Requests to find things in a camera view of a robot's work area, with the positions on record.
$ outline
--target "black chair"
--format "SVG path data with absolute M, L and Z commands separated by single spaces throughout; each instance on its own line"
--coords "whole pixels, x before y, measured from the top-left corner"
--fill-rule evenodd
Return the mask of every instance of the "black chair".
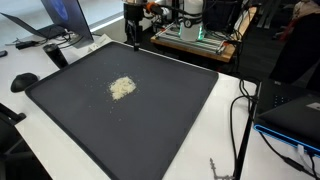
M 24 140 L 17 136 L 18 133 L 14 125 L 25 117 L 23 113 L 16 114 L 0 103 L 0 180 L 6 180 L 6 164 L 8 162 L 20 161 L 33 156 L 31 151 L 14 152 L 24 143 Z

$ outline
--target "laptop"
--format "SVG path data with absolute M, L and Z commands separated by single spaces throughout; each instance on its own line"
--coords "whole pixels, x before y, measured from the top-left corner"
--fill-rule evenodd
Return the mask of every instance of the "laptop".
M 259 94 L 254 129 L 320 156 L 319 93 L 264 80 Z
M 0 13 L 0 14 L 7 17 L 8 19 L 10 19 L 14 23 L 18 24 L 19 26 L 21 26 L 25 30 L 29 31 L 30 33 L 37 35 L 37 36 L 40 36 L 40 37 L 43 37 L 43 38 L 46 38 L 46 39 L 53 39 L 55 37 L 66 34 L 63 27 L 60 27 L 60 26 L 57 26 L 54 24 L 36 30 L 33 27 L 31 27 L 29 24 L 25 23 L 24 21 L 22 21 L 21 19 L 19 19 L 17 17 L 11 16 L 11 15 L 8 15 L 5 13 Z

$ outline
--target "black tray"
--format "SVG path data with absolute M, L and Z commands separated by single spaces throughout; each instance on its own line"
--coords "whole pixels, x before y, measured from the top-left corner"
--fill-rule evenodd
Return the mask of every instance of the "black tray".
M 114 102 L 108 86 L 123 76 L 137 89 Z M 113 42 L 26 94 L 111 179 L 149 180 L 163 177 L 217 79 L 216 72 Z

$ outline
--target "white table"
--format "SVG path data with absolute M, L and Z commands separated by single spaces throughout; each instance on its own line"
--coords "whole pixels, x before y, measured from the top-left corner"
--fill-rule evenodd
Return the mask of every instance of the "white table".
M 41 47 L 18 51 L 6 49 L 8 56 L 0 58 L 0 102 L 13 111 L 23 112 L 27 118 L 16 125 L 17 130 L 53 179 L 99 180 L 108 176 L 87 154 L 62 131 L 26 95 L 11 93 L 10 85 L 16 75 L 31 72 L 41 79 L 58 70 Z M 62 51 L 72 63 L 87 52 L 86 48 Z M 232 175 L 233 152 L 229 132 L 229 109 L 240 95 L 239 80 L 220 74 L 219 80 L 201 110 L 178 154 L 167 170 L 166 180 L 212 180 L 209 163 L 212 158 L 218 175 Z M 253 94 L 256 86 L 245 83 Z M 247 101 L 241 99 L 234 106 L 234 134 L 239 150 L 248 113 Z

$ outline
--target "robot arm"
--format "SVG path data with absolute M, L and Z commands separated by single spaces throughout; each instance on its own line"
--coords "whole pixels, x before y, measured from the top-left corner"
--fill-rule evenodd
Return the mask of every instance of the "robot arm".
M 159 15 L 163 13 L 163 10 L 158 4 L 148 3 L 147 0 L 123 0 L 123 2 L 125 31 L 128 39 L 133 40 L 134 50 L 138 51 L 142 41 L 142 26 L 139 25 L 139 22 L 144 17 L 143 9 L 146 9 L 147 13 Z

